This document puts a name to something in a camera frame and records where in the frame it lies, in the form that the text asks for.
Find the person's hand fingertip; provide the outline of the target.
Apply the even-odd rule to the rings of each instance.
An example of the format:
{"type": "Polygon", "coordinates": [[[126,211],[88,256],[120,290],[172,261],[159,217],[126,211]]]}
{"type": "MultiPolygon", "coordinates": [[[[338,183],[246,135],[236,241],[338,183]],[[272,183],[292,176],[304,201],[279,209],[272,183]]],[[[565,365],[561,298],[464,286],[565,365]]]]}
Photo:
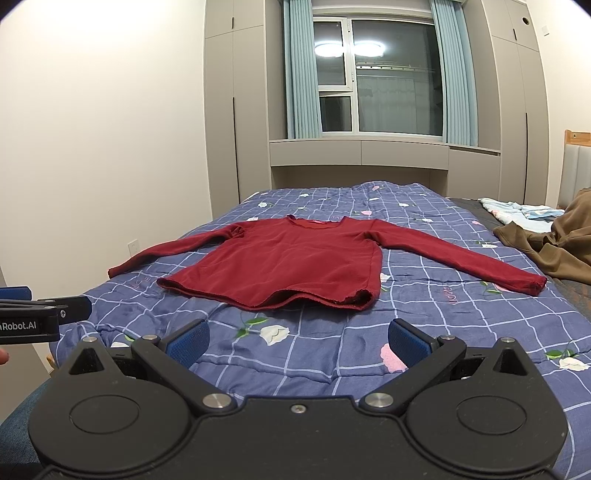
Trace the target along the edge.
{"type": "Polygon", "coordinates": [[[9,354],[5,350],[0,349],[0,365],[5,365],[8,361],[9,354]]]}

